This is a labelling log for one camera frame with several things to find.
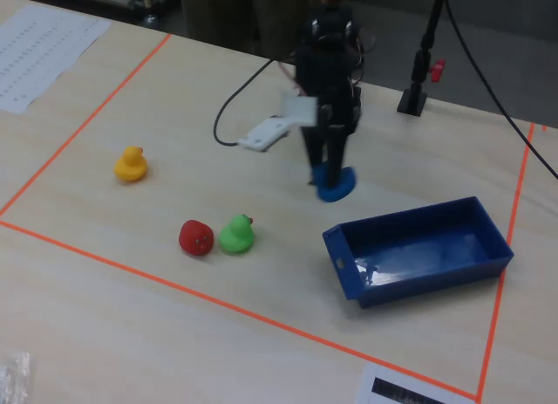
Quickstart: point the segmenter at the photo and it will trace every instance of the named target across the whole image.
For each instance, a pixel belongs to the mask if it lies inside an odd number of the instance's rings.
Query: blue container
[[[498,277],[514,256],[476,197],[342,223],[323,240],[362,308]]]

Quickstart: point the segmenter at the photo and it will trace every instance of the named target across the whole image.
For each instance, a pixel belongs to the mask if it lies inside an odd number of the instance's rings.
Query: table
[[[0,0],[6,17],[24,4]],[[99,56],[108,51],[121,60]],[[213,141],[218,108],[261,64],[114,24],[28,112],[0,113],[13,132],[0,141],[11,263],[0,316],[17,321],[0,347],[36,356],[36,400],[351,402],[371,361],[477,402],[554,402],[558,195],[503,118],[432,99],[409,117],[395,112],[400,92],[363,85],[345,161],[359,183],[324,204],[305,184],[297,133],[266,154]],[[231,103],[220,136],[277,113],[288,88],[270,67]],[[558,133],[518,125],[558,165]],[[128,145],[150,164],[133,185],[112,176]],[[324,230],[469,195],[512,242],[505,279],[369,310],[344,299]],[[218,231],[239,213],[255,219],[247,255],[181,252],[187,219]]]

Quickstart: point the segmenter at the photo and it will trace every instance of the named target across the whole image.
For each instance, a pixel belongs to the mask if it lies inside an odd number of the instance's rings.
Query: microphone stand
[[[438,27],[439,16],[444,7],[445,0],[434,0],[426,32],[420,41],[420,49],[415,54],[415,62],[412,67],[411,88],[403,92],[399,101],[398,112],[420,116],[425,106],[428,95],[422,91],[422,83],[425,82],[430,72],[430,50],[434,46],[434,35]]]

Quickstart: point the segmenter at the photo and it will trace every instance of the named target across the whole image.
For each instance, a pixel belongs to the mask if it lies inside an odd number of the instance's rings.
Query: black wire
[[[482,71],[480,70],[479,66],[477,65],[477,63],[473,59],[473,55],[471,55],[471,52],[469,51],[469,48],[467,47],[467,45],[465,43],[465,40],[463,39],[463,36],[461,36],[461,32],[459,31],[459,27],[457,25],[457,22],[455,21],[455,18],[453,17],[452,8],[450,7],[450,1],[449,0],[446,0],[446,10],[447,10],[447,16],[449,16],[450,22],[452,22],[452,26],[453,26],[453,29],[455,30],[455,34],[457,35],[457,38],[461,42],[461,46],[463,46],[463,51],[465,51],[465,54],[469,58],[469,61],[471,62],[471,65],[473,66],[473,68],[477,72],[477,74],[479,75],[480,81],[482,81],[482,84],[484,84],[485,87],[487,88],[488,93],[490,94],[490,97],[492,97],[492,100],[494,101],[496,106],[500,109],[501,113],[507,119],[509,124],[514,128],[515,132],[517,132],[517,134],[523,139],[523,142],[525,142],[527,144],[529,149],[539,159],[539,161],[542,163],[542,165],[547,168],[547,170],[555,177],[556,180],[558,180],[558,174],[554,171],[554,169],[552,167],[550,167],[550,165],[546,162],[546,160],[544,158],[542,158],[542,156],[539,154],[539,152],[536,149],[534,149],[533,145],[531,145],[531,142],[529,142],[529,140],[525,137],[523,132],[517,127],[517,125],[515,125],[512,118],[510,118],[509,114],[507,114],[506,109],[504,109],[504,106],[500,103],[500,101],[496,97],[496,94],[494,94],[494,91],[493,91],[492,87],[488,84],[487,79],[485,78],[485,76],[482,73]]]
[[[213,137],[215,138],[215,140],[217,142],[219,142],[221,145],[225,146],[225,147],[236,147],[238,145],[238,142],[225,142],[223,140],[220,140],[219,137],[217,136],[217,126],[219,125],[219,119],[221,118],[221,116],[223,115],[223,112],[225,111],[225,109],[227,108],[228,104],[233,101],[233,99],[238,96],[242,90],[244,90],[246,87],[248,87],[248,85],[254,81],[254,79],[260,75],[262,73],[263,70],[265,70],[268,66],[271,65],[271,63],[273,63],[274,60],[270,59],[269,61],[267,61],[264,65],[262,65],[262,67],[256,71],[254,73],[254,75],[252,75],[252,77],[250,77],[238,90],[236,90],[232,96],[230,96],[227,101],[225,101],[225,103],[223,104],[223,106],[221,107],[221,110],[219,110],[219,112],[217,113],[217,117],[215,118],[215,123],[213,124]]]

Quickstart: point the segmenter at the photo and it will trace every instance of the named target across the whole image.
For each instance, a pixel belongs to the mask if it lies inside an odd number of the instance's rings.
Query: plastic bag
[[[20,352],[0,366],[0,404],[29,404],[31,356]]]

